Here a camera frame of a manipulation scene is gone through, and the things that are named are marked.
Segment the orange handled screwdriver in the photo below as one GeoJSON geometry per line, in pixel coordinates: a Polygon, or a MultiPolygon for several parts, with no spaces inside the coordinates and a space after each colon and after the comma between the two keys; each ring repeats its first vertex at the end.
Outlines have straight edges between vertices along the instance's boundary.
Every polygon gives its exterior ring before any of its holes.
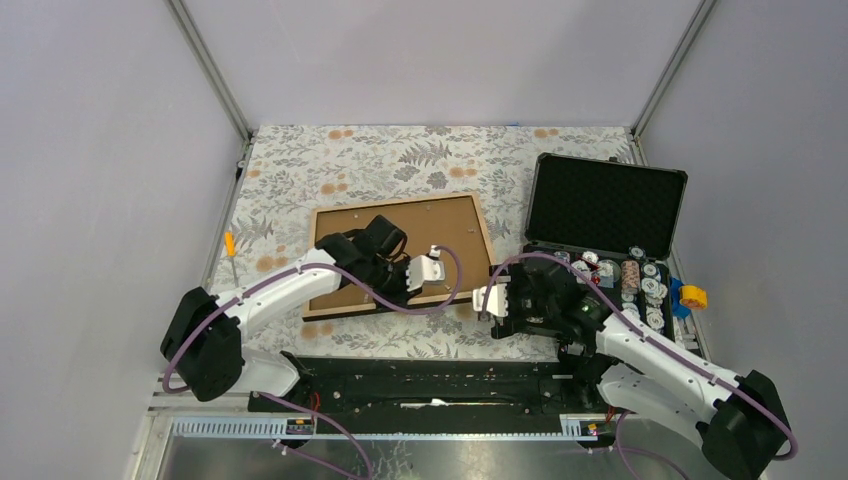
{"type": "Polygon", "coordinates": [[[229,259],[229,263],[232,270],[233,283],[235,287],[240,286],[239,274],[237,271],[236,265],[236,243],[231,231],[226,231],[224,234],[224,242],[227,253],[227,258],[229,259]]]}

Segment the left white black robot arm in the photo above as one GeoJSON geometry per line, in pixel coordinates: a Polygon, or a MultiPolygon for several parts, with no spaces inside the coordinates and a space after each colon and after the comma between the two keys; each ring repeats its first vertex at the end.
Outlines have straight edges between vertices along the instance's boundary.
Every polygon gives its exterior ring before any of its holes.
{"type": "Polygon", "coordinates": [[[360,281],[384,299],[405,305],[407,235],[382,215],[359,229],[332,233],[290,265],[220,294],[202,287],[180,300],[162,340],[168,365],[162,387],[200,402],[226,393],[264,392],[288,411],[309,401],[310,385],[291,360],[247,346],[268,324],[311,300],[360,281]]]}

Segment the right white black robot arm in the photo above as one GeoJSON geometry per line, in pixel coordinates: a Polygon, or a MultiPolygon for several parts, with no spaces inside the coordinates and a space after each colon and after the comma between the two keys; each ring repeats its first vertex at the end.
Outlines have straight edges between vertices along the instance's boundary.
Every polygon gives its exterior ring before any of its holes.
{"type": "Polygon", "coordinates": [[[620,308],[589,277],[556,256],[515,255],[490,272],[472,296],[494,321],[494,335],[549,327],[584,347],[573,373],[583,410],[605,405],[647,418],[689,440],[729,479],[757,479],[773,461],[799,452],[774,383],[701,358],[620,308]]]}

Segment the black picture frame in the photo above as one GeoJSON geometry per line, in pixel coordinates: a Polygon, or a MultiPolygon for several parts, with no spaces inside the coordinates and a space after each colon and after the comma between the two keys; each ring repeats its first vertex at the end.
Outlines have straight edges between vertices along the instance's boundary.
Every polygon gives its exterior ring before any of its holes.
{"type": "Polygon", "coordinates": [[[457,293],[454,298],[456,303],[468,302],[472,290],[488,282],[489,267],[495,263],[495,252],[475,192],[319,208],[312,214],[310,242],[315,243],[327,234],[364,228],[378,215],[407,234],[405,251],[410,255],[425,254],[431,246],[443,245],[459,257],[462,280],[456,281],[456,266],[448,254],[442,253],[440,258],[445,263],[445,282],[425,285],[422,293],[409,301],[409,308],[435,306],[452,292],[457,293]]]}

